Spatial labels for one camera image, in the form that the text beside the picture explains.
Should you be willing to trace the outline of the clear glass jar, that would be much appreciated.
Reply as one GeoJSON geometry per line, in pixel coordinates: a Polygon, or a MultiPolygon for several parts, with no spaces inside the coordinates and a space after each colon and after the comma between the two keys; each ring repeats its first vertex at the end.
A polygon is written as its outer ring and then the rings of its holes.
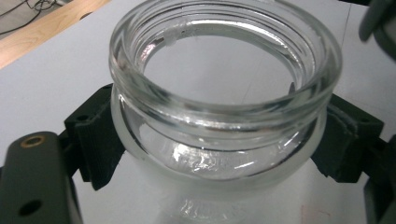
{"type": "Polygon", "coordinates": [[[111,112],[150,224],[272,224],[318,148],[342,58],[285,0],[146,0],[116,25],[111,112]]]}

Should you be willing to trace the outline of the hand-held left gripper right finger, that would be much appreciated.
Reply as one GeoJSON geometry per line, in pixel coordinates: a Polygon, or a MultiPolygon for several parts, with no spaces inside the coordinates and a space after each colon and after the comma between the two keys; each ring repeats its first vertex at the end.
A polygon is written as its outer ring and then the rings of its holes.
{"type": "Polygon", "coordinates": [[[383,121],[333,94],[324,134],[311,159],[326,177],[356,183],[363,171],[363,155],[383,128],[383,121]]]}

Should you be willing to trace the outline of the wooden table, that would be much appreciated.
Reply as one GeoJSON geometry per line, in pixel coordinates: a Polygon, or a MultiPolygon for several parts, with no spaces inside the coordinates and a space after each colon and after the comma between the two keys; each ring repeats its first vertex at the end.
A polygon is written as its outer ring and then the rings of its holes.
{"type": "Polygon", "coordinates": [[[73,0],[0,40],[0,70],[111,0],[73,0]]]}

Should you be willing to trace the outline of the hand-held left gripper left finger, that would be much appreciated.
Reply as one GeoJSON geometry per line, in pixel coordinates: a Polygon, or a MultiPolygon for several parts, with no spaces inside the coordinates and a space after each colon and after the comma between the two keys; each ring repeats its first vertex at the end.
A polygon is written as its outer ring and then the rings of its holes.
{"type": "Polygon", "coordinates": [[[107,185],[125,148],[113,124],[112,84],[98,89],[65,121],[63,147],[70,175],[80,171],[94,190],[107,185]]]}

